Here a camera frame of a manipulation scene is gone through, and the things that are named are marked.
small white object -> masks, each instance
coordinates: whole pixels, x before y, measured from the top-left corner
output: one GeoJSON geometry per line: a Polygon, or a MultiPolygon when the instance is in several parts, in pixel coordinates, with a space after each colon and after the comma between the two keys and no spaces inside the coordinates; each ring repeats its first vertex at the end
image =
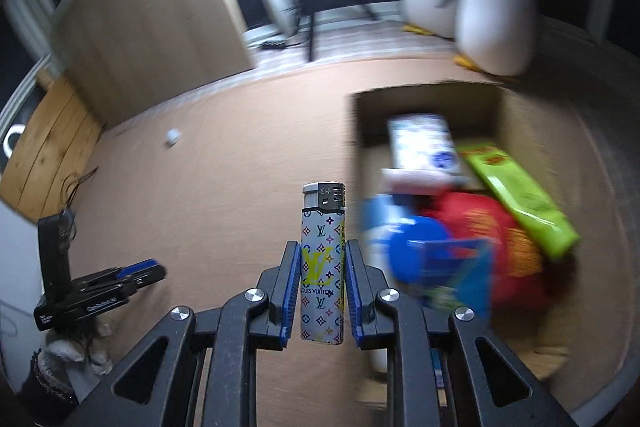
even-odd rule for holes
{"type": "Polygon", "coordinates": [[[11,155],[14,153],[14,150],[9,145],[9,139],[14,134],[22,134],[25,130],[25,125],[23,123],[14,123],[11,127],[9,127],[9,131],[4,135],[4,141],[2,142],[2,150],[4,151],[4,155],[7,158],[11,158],[11,155]]]}
{"type": "Polygon", "coordinates": [[[177,129],[170,129],[166,134],[166,144],[169,147],[173,147],[178,143],[178,140],[182,137],[182,133],[177,129]]]}

lighter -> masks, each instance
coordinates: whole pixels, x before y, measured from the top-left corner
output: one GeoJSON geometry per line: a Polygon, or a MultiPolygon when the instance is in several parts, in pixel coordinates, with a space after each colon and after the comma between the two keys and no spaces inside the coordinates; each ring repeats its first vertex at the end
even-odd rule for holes
{"type": "Polygon", "coordinates": [[[344,307],[344,184],[302,188],[300,336],[341,344],[344,307]]]}

snack bag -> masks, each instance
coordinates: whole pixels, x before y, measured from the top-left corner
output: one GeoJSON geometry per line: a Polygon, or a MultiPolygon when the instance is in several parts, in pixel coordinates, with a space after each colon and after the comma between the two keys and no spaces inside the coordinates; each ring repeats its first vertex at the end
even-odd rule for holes
{"type": "Polygon", "coordinates": [[[540,251],[498,201],[479,194],[446,192],[434,202],[434,210],[424,213],[445,225],[453,238],[494,242],[494,307],[542,311],[551,305],[542,280],[540,251]]]}
{"type": "Polygon", "coordinates": [[[580,239],[551,197],[506,152],[491,143],[459,151],[552,261],[580,239]]]}

monogram pattern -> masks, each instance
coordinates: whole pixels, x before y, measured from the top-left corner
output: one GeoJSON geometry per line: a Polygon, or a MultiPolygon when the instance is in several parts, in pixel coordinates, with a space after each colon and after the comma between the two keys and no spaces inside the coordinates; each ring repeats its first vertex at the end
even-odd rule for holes
{"type": "Polygon", "coordinates": [[[300,336],[323,344],[343,339],[344,215],[303,212],[300,336]],[[335,326],[327,327],[327,320],[335,326]]]}

cardboard box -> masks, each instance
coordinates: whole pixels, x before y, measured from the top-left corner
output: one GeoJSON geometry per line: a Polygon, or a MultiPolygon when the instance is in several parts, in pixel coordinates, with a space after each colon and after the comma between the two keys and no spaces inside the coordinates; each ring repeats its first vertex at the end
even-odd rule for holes
{"type": "MultiPolygon", "coordinates": [[[[565,286],[562,298],[543,314],[495,311],[492,327],[537,377],[550,379],[569,411],[597,393],[618,370],[630,337],[630,318],[618,309],[629,291],[628,278],[619,277],[627,254],[606,174],[571,107],[495,85],[444,81],[363,92],[354,108],[359,201],[377,193],[380,169],[393,166],[388,118],[426,112],[446,118],[454,141],[494,140],[567,213],[582,240],[552,270],[565,286]]],[[[360,398],[380,405],[371,393],[360,398]]]]}

